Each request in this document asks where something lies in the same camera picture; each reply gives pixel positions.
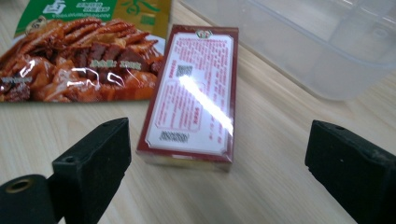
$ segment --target braised duck package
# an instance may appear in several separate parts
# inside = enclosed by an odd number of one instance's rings
[[[238,34],[173,26],[136,149],[147,163],[230,170]]]
[[[0,102],[149,99],[171,0],[31,0],[0,57]]]

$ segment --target black mechanical part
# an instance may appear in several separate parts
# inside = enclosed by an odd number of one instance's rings
[[[52,162],[0,188],[0,223],[97,223],[131,163],[128,119],[103,123]]]
[[[305,165],[358,223],[396,223],[394,155],[343,127],[314,120]]]

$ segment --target cardboard box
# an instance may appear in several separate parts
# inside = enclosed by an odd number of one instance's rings
[[[238,29],[174,25],[136,153],[149,163],[229,170]]]

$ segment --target barcode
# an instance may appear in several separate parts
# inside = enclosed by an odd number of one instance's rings
[[[188,76],[190,77],[192,73],[191,65],[178,65],[176,71],[176,77]]]
[[[190,136],[186,133],[161,132],[160,140],[166,142],[187,143],[189,141],[189,137]]]

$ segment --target clear plastic container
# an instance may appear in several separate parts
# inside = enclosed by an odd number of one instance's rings
[[[396,0],[183,0],[316,95],[357,96],[396,70]]]

